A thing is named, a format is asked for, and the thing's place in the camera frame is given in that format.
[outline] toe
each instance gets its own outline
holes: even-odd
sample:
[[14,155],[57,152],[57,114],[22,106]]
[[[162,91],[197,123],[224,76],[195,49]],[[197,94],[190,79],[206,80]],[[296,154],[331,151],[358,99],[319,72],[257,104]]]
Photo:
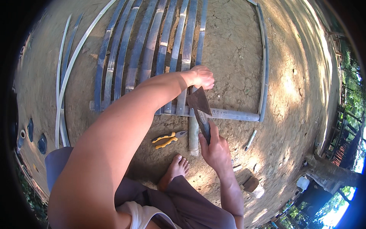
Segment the toe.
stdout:
[[172,164],[177,165],[182,160],[182,156],[180,154],[175,155],[173,158]]
[[186,159],[182,158],[182,160],[180,160],[180,162],[179,162],[179,165],[182,166],[185,162],[186,162]]
[[184,169],[186,169],[187,165],[188,165],[188,160],[186,160],[186,161],[184,162],[184,164],[183,164],[183,168],[184,168]]
[[189,163],[186,164],[186,166],[184,167],[184,170],[188,170],[189,169]]

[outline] dirt ground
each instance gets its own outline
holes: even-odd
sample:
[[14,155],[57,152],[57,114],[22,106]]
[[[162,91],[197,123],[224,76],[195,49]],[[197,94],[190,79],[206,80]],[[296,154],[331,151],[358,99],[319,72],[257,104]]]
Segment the dirt ground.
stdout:
[[[243,193],[245,228],[267,222],[294,195],[294,174],[301,166],[303,154],[312,146],[315,137],[324,143],[334,120],[340,87],[335,53],[331,39],[325,35],[316,14],[321,14],[321,11],[312,0],[309,1],[259,1],[268,31],[270,54],[264,122],[215,120],[220,134],[230,144],[234,165],[241,164],[247,168],[236,172],[238,182],[244,182],[250,172],[254,173],[255,166],[258,171],[254,175],[265,189],[260,199]],[[29,118],[34,122],[34,141],[30,143],[26,138],[21,155],[30,174],[47,195],[44,155],[39,153],[36,143],[41,133],[45,133],[48,141],[46,155],[55,149],[56,68],[65,23],[72,13],[67,43],[77,16],[84,12],[72,45],[73,53],[106,3],[100,0],[53,1],[43,19],[35,25],[30,48],[26,49],[22,66],[16,74],[19,130],[26,128]],[[179,0],[176,16],[179,16],[181,3]],[[139,10],[129,43],[127,63],[147,4],[148,1],[143,2]],[[68,81],[65,114],[72,146],[98,117],[98,113],[89,110],[89,101],[93,100],[101,42],[116,6],[115,3],[92,30]],[[193,63],[201,8],[202,2],[198,1]],[[215,87],[207,91],[211,107],[257,113],[262,44],[255,8],[245,0],[209,1],[207,15],[202,64],[209,66],[216,79]],[[178,20],[174,19],[173,28],[177,24]],[[167,60],[170,59],[172,41],[173,37],[169,41]],[[128,176],[154,187],[173,156],[180,153],[190,161],[190,173],[186,177],[189,183],[220,206],[219,180],[202,156],[189,155],[188,138],[160,150],[155,150],[151,144],[150,140],[157,135],[187,128],[187,117],[155,116],[151,129],[132,160]],[[245,152],[244,147],[254,129],[258,131],[257,135],[251,148]]]

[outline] hand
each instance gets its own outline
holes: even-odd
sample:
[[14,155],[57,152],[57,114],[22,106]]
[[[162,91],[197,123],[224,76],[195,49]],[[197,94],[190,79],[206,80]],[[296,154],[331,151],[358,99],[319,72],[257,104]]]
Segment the hand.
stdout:
[[191,70],[194,73],[192,79],[192,85],[196,88],[211,89],[214,86],[215,79],[213,78],[213,73],[205,65],[196,65]]
[[229,145],[226,139],[219,135],[219,129],[215,123],[212,121],[208,122],[211,128],[210,145],[207,145],[207,141],[202,133],[198,134],[202,157],[216,171],[219,178],[233,175]]

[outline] bare foot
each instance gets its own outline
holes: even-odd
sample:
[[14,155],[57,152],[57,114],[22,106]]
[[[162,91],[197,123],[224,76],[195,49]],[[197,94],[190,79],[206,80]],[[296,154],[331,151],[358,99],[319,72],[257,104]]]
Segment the bare foot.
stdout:
[[180,154],[175,155],[172,163],[170,164],[168,171],[160,179],[158,183],[158,190],[164,192],[167,189],[168,184],[173,180],[174,177],[180,175],[187,175],[189,170],[188,161]]

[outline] wrist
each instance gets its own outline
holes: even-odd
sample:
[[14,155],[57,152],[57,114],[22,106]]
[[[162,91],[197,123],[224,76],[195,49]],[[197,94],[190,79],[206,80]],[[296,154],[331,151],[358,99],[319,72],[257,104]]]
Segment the wrist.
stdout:
[[183,71],[181,73],[181,76],[183,77],[184,81],[187,84],[187,87],[195,85],[195,79],[197,78],[197,72],[193,70]]
[[224,170],[215,170],[215,172],[217,173],[217,176],[219,177],[220,182],[231,181],[232,179],[236,180],[234,171],[231,167],[229,169],[224,169]]

